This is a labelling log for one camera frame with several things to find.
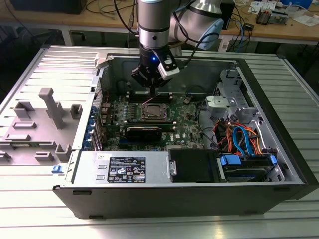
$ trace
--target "power cord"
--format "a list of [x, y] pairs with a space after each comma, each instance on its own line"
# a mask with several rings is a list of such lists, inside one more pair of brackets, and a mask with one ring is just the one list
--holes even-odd
[[208, 34], [204, 35], [204, 36], [200, 39], [200, 41], [199, 41], [199, 42], [197, 43], [197, 45], [195, 46], [195, 48], [194, 48], [192, 54], [190, 55], [190, 57], [188, 58], [188, 60], [185, 62], [185, 64], [184, 64], [184, 66], [182, 67], [182, 69], [185, 68], [185, 67], [190, 63], [190, 61], [192, 60], [192, 58], [193, 58], [194, 55], [195, 55], [195, 52], [198, 50], [200, 44], [203, 43], [203, 40], [204, 40], [205, 38], [207, 38], [207, 37], [209, 37], [209, 36], [213, 36], [213, 35], [217, 36], [216, 39], [219, 38], [219, 34], [218, 34], [218, 33], [216, 33], [216, 32], [211, 32], [211, 33], [208, 33]]
[[188, 32], [186, 31], [186, 29], [183, 27], [183, 25], [180, 23], [180, 21], [179, 21], [179, 19], [178, 19], [178, 17], [177, 17], [177, 14], [176, 14], [176, 12], [173, 12], [173, 17], [174, 17], [174, 19], [175, 19], [175, 21], [176, 21], [176, 23], [178, 24], [178, 27], [179, 27], [179, 29], [180, 29], [180, 31], [181, 31], [181, 33], [184, 35], [184, 37], [186, 37], [186, 40], [184, 41], [184, 43], [186, 43], [187, 41], [192, 41], [192, 42], [195, 42], [195, 43], [203, 43], [203, 44], [205, 44], [205, 43], [210, 43], [210, 42], [214, 42], [216, 39], [214, 39], [214, 40], [211, 40], [211, 41], [196, 41], [196, 40], [194, 40], [194, 39], [191, 39], [190, 37], [189, 37], [189, 35], [188, 35]]
[[[93, 10], [91, 10], [91, 9], [89, 9], [89, 6], [92, 4], [92, 3], [94, 3], [94, 2], [96, 2], [97, 0], [92, 0], [91, 2], [89, 2], [88, 4], [86, 4], [86, 6], [85, 6], [85, 9], [87, 9], [89, 12], [91, 12], [91, 13], [97, 13], [97, 14], [104, 14], [104, 13], [114, 13], [114, 12], [116, 12], [116, 10], [111, 10], [111, 11], [104, 11], [103, 9], [104, 8], [106, 8], [106, 7], [109, 7], [109, 6], [114, 6], [113, 4], [109, 4], [109, 5], [105, 5], [105, 6], [103, 6], [103, 7], [101, 7], [100, 8], [100, 11], [93, 11]], [[121, 8], [119, 8], [119, 10], [122, 10], [122, 9], [125, 9], [125, 8], [128, 8], [128, 7], [131, 7], [132, 5], [129, 5], [129, 6], [124, 6], [124, 7], [121, 7]]]
[[232, 18], [231, 18], [231, 20], [237, 22], [240, 25], [241, 39], [240, 39], [240, 43], [239, 43], [239, 48], [236, 50], [236, 52], [238, 52], [240, 50], [240, 48], [242, 47], [242, 45], [243, 45], [244, 30], [243, 30], [242, 24], [238, 20], [235, 20], [235, 19], [232, 19]]
[[126, 25], [125, 21], [123, 20], [123, 18], [122, 18], [122, 16], [121, 16], [121, 13], [120, 13], [120, 10], [119, 10], [119, 8], [118, 8], [118, 5], [117, 5], [117, 3], [116, 3], [116, 0], [113, 0], [113, 2], [114, 2], [115, 10], [116, 10], [116, 12], [117, 12], [117, 14], [118, 14], [118, 16], [119, 16], [119, 18], [120, 18], [122, 24], [124, 25], [124, 27], [125, 27], [130, 33], [132, 33], [133, 35], [136, 35], [137, 33], [134, 32], [134, 31], [132, 31], [132, 30], [129, 28], [129, 26]]
[[[133, 0], [133, 7], [132, 7], [132, 12], [131, 12], [131, 15], [130, 15], [130, 19], [129, 19], [129, 28], [132, 29], [133, 25], [134, 25], [134, 10], [135, 10], [135, 0]], [[128, 33], [128, 48], [130, 47], [130, 36], [131, 36], [131, 33], [129, 32]]]

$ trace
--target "aluminum work table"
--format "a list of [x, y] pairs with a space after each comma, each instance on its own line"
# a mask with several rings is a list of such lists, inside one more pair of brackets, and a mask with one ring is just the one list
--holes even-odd
[[[0, 137], [15, 117], [17, 101], [46, 107], [38, 99], [42, 87], [52, 87], [55, 100], [65, 108], [84, 103], [97, 73], [97, 53], [108, 52], [138, 54], [137, 49], [124, 48], [40, 49], [0, 105]], [[319, 97], [287, 60], [276, 55], [198, 52], [196, 56], [229, 58], [233, 54], [246, 60], [319, 179]], [[81, 220], [52, 192], [52, 185], [63, 177], [52, 175], [51, 170], [50, 165], [0, 165], [1, 238], [319, 238], [319, 190], [298, 201], [285, 201], [264, 215]]]

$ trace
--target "warning label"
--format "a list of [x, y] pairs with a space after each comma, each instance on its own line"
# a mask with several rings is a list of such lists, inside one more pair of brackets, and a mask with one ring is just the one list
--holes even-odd
[[145, 157], [111, 157], [109, 183], [145, 183]]

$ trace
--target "black cable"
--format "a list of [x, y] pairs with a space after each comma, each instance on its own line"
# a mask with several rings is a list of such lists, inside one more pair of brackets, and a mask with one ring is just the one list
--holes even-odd
[[183, 25], [179, 22], [176, 12], [173, 12], [173, 17], [174, 17], [176, 23], [178, 24], [181, 33], [186, 37], [186, 40], [184, 41], [184, 43], [186, 43], [189, 40], [188, 32], [183, 27]]
[[34, 35], [29, 31], [29, 29], [26, 28], [26, 26], [23, 25], [23, 23], [13, 14], [13, 12], [10, 10], [10, 8], [9, 8], [9, 6], [8, 6], [8, 4], [7, 4], [7, 2], [6, 2], [6, 0], [4, 0], [4, 3], [5, 3], [6, 8], [8, 9], [8, 11], [10, 12], [10, 14], [14, 17], [14, 19], [15, 19], [17, 22], [19, 22], [19, 23], [21, 24], [21, 26], [23, 26], [23, 27], [25, 28], [25, 30], [27, 30], [27, 32], [28, 32], [38, 43], [40, 43], [40, 42], [38, 41], [38, 39], [36, 39], [36, 38], [34, 37]]
[[189, 41], [192, 41], [192, 42], [194, 42], [194, 43], [205, 44], [205, 43], [214, 42], [214, 41], [216, 40], [216, 39], [214, 39], [214, 40], [211, 40], [211, 41], [201, 41], [201, 40], [200, 40], [200, 41], [196, 41], [196, 40], [194, 40], [194, 39], [191, 39], [191, 38], [189, 37], [189, 35], [188, 35], [186, 29], [185, 29], [185, 28], [183, 27], [183, 25], [180, 23], [180, 21], [179, 21], [177, 15], [176, 15], [176, 12], [173, 12], [173, 17], [174, 17], [176, 23], [178, 24], [181, 33], [184, 35], [184, 37], [186, 37], [186, 41], [185, 41], [185, 42], [187, 42], [187, 41], [189, 40]]
[[205, 101], [206, 100], [203, 100], [203, 102], [201, 103], [201, 105], [199, 107], [198, 116], [197, 116], [197, 124], [198, 124], [199, 131], [203, 134], [203, 136], [205, 136], [211, 143], [214, 143], [214, 141], [203, 132], [203, 129], [200, 127], [200, 124], [199, 124], [200, 111], [201, 111], [201, 108], [203, 107], [203, 104], [205, 103]]
[[[89, 9], [89, 5], [91, 5], [92, 3], [96, 2], [97, 0], [93, 0], [91, 2], [89, 2], [88, 4], [86, 4], [85, 6], [85, 9], [87, 9], [89, 12], [91, 13], [97, 13], [97, 14], [104, 14], [104, 13], [113, 13], [113, 12], [116, 12], [116, 10], [112, 10], [112, 11], [104, 11], [103, 9], [105, 7], [108, 7], [108, 6], [114, 6], [113, 4], [109, 4], [109, 5], [105, 5], [103, 7], [101, 7], [100, 11], [93, 11], [93, 10], [90, 10]], [[119, 8], [119, 10], [122, 10], [122, 9], [125, 9], [125, 8], [128, 8], [128, 7], [131, 7], [132, 5], [129, 5], [129, 6], [124, 6], [124, 7], [121, 7]]]
[[[135, 0], [133, 0], [132, 12], [131, 12], [130, 19], [129, 19], [129, 27], [130, 27], [130, 29], [132, 29], [132, 27], [134, 25], [134, 18], [135, 18], [134, 10], [135, 10]], [[128, 33], [128, 40], [127, 40], [128, 48], [130, 47], [130, 36], [131, 36], [131, 33], [129, 32]]]
[[202, 87], [202, 86], [199, 86], [199, 85], [194, 85], [194, 86], [190, 86], [188, 87], [188, 89], [185, 91], [185, 93], [188, 95], [189, 91], [195, 87], [198, 87], [200, 88], [205, 94], [206, 94], [206, 90]]
[[121, 16], [121, 13], [120, 13], [120, 10], [119, 10], [119, 8], [118, 8], [118, 5], [117, 5], [117, 3], [116, 3], [116, 0], [113, 0], [113, 2], [114, 2], [115, 10], [116, 10], [116, 12], [117, 12], [117, 14], [118, 14], [118, 16], [119, 16], [119, 18], [120, 18], [122, 24], [124, 25], [124, 27], [125, 27], [130, 33], [132, 33], [133, 35], [136, 35], [136, 32], [132, 31], [132, 30], [129, 28], [129, 26], [126, 25], [125, 21], [123, 20], [123, 18], [122, 18], [122, 16]]
[[218, 34], [218, 33], [216, 33], [216, 32], [211, 32], [211, 33], [208, 33], [208, 34], [204, 35], [204, 36], [200, 39], [200, 41], [199, 41], [199, 42], [197, 43], [197, 45], [195, 46], [195, 48], [194, 48], [192, 54], [190, 55], [189, 59], [185, 62], [184, 67], [187, 66], [187, 65], [190, 63], [190, 61], [191, 61], [192, 58], [194, 57], [195, 52], [198, 50], [198, 48], [199, 48], [200, 44], [202, 43], [202, 41], [203, 41], [205, 38], [207, 38], [207, 37], [209, 37], [209, 36], [213, 36], [213, 35], [216, 35], [216, 36], [217, 36], [217, 39], [219, 38], [219, 34]]
[[136, 4], [136, 22], [139, 23], [139, 5], [138, 5], [138, 0], [135, 0]]
[[[236, 9], [236, 11], [237, 11], [238, 14], [232, 13], [232, 15], [239, 17], [239, 20], [236, 19], [236, 18], [234, 18], [234, 19], [235, 19], [236, 21], [239, 21], [239, 22], [240, 22], [240, 24], [241, 24], [242, 27], [243, 27], [243, 31], [244, 31], [244, 32], [243, 32], [243, 35], [245, 35], [245, 29], [244, 29], [245, 20], [244, 20], [244, 18], [240, 15], [240, 12], [239, 12], [239, 10], [238, 10], [238, 8], [237, 8], [236, 6], [235, 6], [235, 9]], [[235, 44], [236, 44], [236, 41], [238, 40], [238, 38], [239, 38], [240, 35], [241, 35], [241, 29], [239, 30], [239, 33], [238, 33], [236, 39], [234, 40], [233, 43], [230, 44], [230, 47], [228, 48], [228, 50], [227, 50], [226, 52], [229, 52], [229, 51], [231, 50], [231, 48], [233, 48], [233, 50], [235, 51], [235, 48], [240, 45], [240, 42], [237, 43], [237, 45], [235, 45]]]

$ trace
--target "metal frame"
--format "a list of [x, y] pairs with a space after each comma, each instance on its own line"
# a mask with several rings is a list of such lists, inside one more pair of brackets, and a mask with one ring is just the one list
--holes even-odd
[[[73, 54], [75, 52], [107, 52], [106, 48], [94, 47], [59, 46], [52, 49], [65, 50], [73, 52]], [[124, 52], [123, 48], [109, 48], [109, 50]], [[130, 52], [138, 53], [135, 49], [130, 49]], [[183, 51], [183, 56], [190, 54], [190, 51]], [[232, 54], [198, 52], [195, 55], [230, 57]], [[246, 59], [255, 74], [259, 74], [256, 71], [260, 70], [274, 69], [273, 72], [287, 70], [275, 55], [243, 53], [236, 55]], [[296, 77], [295, 82], [301, 83], [302, 81], [301, 77], [299, 79]], [[271, 82], [275, 84], [276, 79], [271, 79]], [[262, 85], [262, 88], [267, 93], [267, 89], [271, 87]], [[309, 93], [309, 95], [314, 99], [316, 94]], [[314, 122], [307, 121], [305, 123], [311, 125]], [[310, 150], [308, 155], [308, 158], [304, 157], [319, 179], [317, 151]], [[285, 201], [264, 215], [81, 220], [76, 218], [51, 192], [53, 178], [54, 180], [63, 179], [62, 176], [52, 176], [51, 169], [52, 166], [0, 166], [1, 180], [6, 182], [0, 187], [0, 198], [2, 199], [0, 224], [3, 238], [19, 238], [21, 235], [30, 233], [33, 233], [35, 239], [56, 238], [57, 231], [61, 235], [71, 237], [86, 235], [88, 237], [94, 236], [96, 239], [123, 237], [151, 237], [153, 239], [319, 238], [319, 190], [299, 201]]]

